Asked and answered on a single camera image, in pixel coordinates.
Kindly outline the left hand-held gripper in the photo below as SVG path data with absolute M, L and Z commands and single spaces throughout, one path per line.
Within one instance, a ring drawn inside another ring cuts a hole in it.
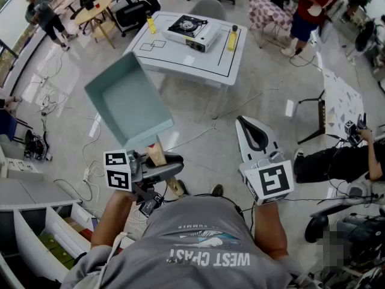
M 183 157 L 173 152 L 164 152 L 166 164 L 150 166 L 143 164 L 142 157 L 134 150 L 125 149 L 103 153 L 103 168 L 108 188 L 132 193 L 137 204 L 150 201 L 157 193 L 153 185 L 143 180 L 167 180 L 180 173 L 184 167 Z

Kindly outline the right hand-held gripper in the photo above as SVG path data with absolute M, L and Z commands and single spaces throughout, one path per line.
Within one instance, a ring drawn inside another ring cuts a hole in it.
M 272 154 L 282 151 L 274 131 L 247 116 L 238 116 L 235 128 L 243 160 L 239 173 L 256 205 L 285 199 L 294 191 L 292 164 L 283 154 Z

